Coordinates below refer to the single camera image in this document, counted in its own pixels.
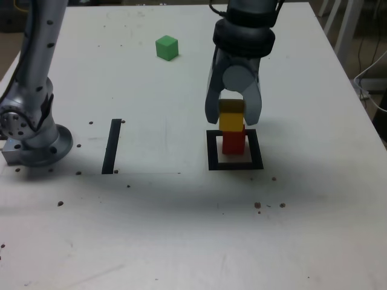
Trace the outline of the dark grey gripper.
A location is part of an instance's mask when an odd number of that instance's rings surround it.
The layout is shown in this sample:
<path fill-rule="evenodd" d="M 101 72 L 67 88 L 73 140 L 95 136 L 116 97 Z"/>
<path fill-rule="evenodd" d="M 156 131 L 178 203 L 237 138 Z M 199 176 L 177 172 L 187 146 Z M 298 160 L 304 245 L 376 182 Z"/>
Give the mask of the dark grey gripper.
<path fill-rule="evenodd" d="M 232 66 L 223 73 L 215 66 L 227 60 Z M 259 66 L 261 58 L 246 59 L 229 54 L 216 47 L 212 67 L 207 84 L 205 115 L 207 121 L 216 124 L 219 119 L 219 99 L 224 87 L 228 91 L 237 92 L 244 100 L 244 119 L 246 124 L 253 126 L 258 123 L 262 110 L 262 97 L 259 84 Z"/>

